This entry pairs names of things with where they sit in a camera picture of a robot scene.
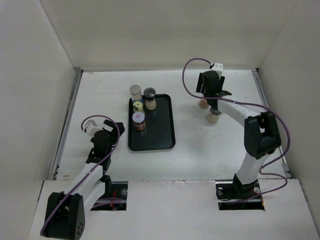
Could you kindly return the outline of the blue label silver cap bottle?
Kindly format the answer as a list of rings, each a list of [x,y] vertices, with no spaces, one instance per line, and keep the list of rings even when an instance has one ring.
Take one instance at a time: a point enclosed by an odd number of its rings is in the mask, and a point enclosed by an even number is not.
[[[137,84],[132,85],[129,88],[129,92],[130,92],[130,95],[131,95],[132,103],[135,103],[135,102],[143,103],[142,90],[141,90],[141,87],[139,85],[137,85]]]

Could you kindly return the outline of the pink cap spice bottle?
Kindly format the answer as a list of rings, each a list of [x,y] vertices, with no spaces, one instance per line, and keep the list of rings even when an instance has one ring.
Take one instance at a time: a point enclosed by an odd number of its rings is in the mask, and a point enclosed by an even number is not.
[[[201,109],[207,109],[209,107],[208,105],[208,102],[206,99],[201,99],[199,102],[198,102],[198,106],[201,108]]]

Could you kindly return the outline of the clear dome cap spice bottle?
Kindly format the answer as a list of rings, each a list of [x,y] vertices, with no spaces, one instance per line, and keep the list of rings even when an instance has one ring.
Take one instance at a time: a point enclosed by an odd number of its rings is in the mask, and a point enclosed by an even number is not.
[[[149,111],[153,111],[157,107],[156,103],[156,90],[152,87],[147,87],[144,92],[144,97],[145,97],[145,107]]]

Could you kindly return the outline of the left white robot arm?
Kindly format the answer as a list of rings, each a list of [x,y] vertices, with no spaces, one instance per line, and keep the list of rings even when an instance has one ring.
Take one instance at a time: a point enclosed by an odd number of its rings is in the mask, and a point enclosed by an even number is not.
[[[93,148],[75,180],[63,191],[53,192],[47,200],[40,236],[59,240],[79,240],[86,225],[86,214],[98,207],[97,200],[112,195],[112,181],[106,175],[111,155],[125,131],[122,122],[105,117],[107,130],[97,126],[93,116],[85,118],[80,128],[91,137]]]

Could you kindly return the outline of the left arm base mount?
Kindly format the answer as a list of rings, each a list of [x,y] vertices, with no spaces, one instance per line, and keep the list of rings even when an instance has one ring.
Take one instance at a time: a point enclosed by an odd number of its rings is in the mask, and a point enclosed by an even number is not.
[[[125,211],[127,209],[128,182],[112,182],[108,190],[98,198],[92,211]]]

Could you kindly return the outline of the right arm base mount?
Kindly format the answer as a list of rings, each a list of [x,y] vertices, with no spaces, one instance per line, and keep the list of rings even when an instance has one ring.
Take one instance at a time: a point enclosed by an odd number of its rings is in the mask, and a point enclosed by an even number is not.
[[[221,211],[264,210],[259,182],[256,180],[248,186],[241,186],[232,181],[216,182],[216,197]]]

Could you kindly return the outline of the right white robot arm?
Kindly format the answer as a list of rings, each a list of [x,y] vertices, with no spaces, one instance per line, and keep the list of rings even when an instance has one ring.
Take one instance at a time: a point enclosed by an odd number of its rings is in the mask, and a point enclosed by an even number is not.
[[[219,200],[244,200],[255,193],[259,186],[258,175],[269,155],[281,146],[282,141],[275,115],[268,111],[258,112],[232,101],[231,93],[223,90],[224,76],[209,70],[199,74],[196,92],[203,94],[201,107],[210,106],[207,120],[216,124],[221,114],[226,114],[244,128],[246,154],[232,183],[216,186]]]

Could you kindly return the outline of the yellow cap sauce bottle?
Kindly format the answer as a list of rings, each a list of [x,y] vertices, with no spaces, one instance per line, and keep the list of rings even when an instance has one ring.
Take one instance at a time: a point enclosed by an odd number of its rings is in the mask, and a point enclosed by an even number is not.
[[[141,101],[135,101],[133,104],[132,104],[132,107],[133,107],[133,112],[136,113],[136,112],[144,112],[144,105]]]

